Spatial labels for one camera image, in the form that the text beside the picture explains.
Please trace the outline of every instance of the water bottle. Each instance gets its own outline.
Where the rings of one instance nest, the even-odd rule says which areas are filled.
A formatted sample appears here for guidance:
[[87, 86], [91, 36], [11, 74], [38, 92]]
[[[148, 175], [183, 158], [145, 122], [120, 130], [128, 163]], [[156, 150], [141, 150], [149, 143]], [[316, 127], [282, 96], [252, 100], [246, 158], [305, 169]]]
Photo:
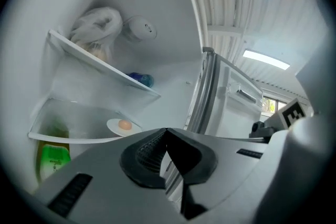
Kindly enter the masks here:
[[148, 74], [139, 74], [139, 73], [130, 73], [127, 76], [131, 77], [132, 79], [144, 84], [145, 86], [151, 88], [154, 84], [154, 78]]

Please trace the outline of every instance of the white corrugated ceiling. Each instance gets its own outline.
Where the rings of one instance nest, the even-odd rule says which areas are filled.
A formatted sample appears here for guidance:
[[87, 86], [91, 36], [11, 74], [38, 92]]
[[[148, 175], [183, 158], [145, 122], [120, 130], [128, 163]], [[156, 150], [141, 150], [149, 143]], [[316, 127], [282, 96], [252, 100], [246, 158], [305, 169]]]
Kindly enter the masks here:
[[[295, 73], [327, 33], [316, 0], [196, 0], [204, 45], [252, 79], [306, 94]], [[287, 70], [243, 57], [252, 49], [291, 65]]]

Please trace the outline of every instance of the door handle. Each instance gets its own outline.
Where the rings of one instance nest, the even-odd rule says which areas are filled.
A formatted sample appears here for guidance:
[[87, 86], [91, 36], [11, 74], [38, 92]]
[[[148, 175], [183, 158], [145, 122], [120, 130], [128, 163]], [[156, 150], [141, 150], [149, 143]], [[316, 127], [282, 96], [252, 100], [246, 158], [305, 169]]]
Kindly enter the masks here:
[[238, 90], [237, 93], [239, 93], [240, 96], [243, 96], [246, 99], [250, 100], [253, 104], [257, 103], [257, 99], [255, 99], [252, 95], [248, 94], [247, 92], [243, 90]]

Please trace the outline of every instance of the white plastic bag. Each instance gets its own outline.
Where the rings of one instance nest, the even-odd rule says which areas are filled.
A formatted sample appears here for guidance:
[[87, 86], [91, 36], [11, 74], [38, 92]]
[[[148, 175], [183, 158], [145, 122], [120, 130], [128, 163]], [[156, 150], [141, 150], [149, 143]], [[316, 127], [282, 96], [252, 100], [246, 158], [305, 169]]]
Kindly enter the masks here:
[[119, 11], [110, 7], [95, 8], [75, 21], [70, 40], [100, 60], [108, 62], [109, 50], [121, 28]]

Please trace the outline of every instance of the bottle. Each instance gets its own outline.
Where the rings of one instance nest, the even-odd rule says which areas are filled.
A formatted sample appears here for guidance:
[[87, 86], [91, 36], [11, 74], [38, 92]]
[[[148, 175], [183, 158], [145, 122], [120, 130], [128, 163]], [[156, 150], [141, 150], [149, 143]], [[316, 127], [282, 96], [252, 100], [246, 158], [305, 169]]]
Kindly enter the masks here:
[[[69, 138], [68, 128], [58, 118], [52, 119], [41, 128], [41, 133]], [[41, 183], [57, 170], [70, 162], [69, 144], [39, 141], [36, 157], [36, 174]]]
[[154, 84], [154, 78], [148, 74], [139, 74], [134, 72], [127, 74], [127, 76], [131, 77], [132, 79], [135, 79], [136, 81], [140, 82], [141, 84], [144, 84], [149, 88], [151, 88]]

